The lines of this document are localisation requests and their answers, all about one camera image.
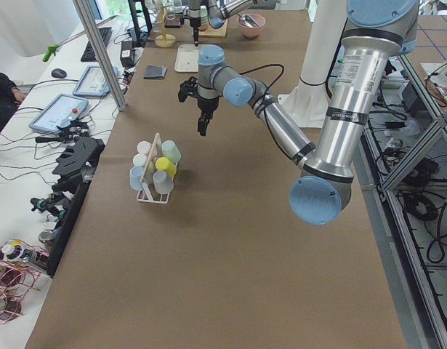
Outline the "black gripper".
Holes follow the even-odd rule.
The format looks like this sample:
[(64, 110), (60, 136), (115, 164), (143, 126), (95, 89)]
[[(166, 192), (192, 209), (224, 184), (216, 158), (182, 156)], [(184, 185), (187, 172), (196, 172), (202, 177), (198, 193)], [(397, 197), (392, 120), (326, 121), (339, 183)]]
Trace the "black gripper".
[(198, 108), (201, 110), (201, 115), (198, 119), (198, 133), (200, 136), (205, 137), (209, 124), (213, 119), (213, 112), (215, 112), (219, 106), (219, 97), (208, 99), (198, 96), (197, 101)]
[(193, 28), (194, 46), (198, 46), (198, 28), (201, 26), (201, 0), (188, 1), (188, 16), (190, 26)]

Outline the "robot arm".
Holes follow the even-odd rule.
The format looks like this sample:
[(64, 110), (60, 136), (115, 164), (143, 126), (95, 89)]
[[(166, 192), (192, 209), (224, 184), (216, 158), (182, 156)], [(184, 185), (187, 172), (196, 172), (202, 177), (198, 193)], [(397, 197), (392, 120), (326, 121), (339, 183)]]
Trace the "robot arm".
[(184, 10), (184, 18), (189, 19), (193, 29), (193, 43), (199, 45), (198, 28), (201, 26), (201, 7), (205, 6), (210, 26), (213, 29), (221, 28), (227, 19), (238, 15), (245, 9), (256, 7), (259, 9), (274, 9), (276, 1), (236, 0), (230, 1), (221, 7), (216, 1), (189, 0), (188, 7)]
[(308, 139), (263, 82), (237, 73), (225, 62), (221, 47), (203, 46), (198, 55), (198, 131), (206, 132), (220, 98), (236, 107), (250, 105), (303, 171), (289, 194), (294, 213), (313, 225), (335, 220), (350, 200), (353, 154), (387, 60), (414, 48), (418, 7), (416, 1), (346, 3), (345, 55), (318, 143)]

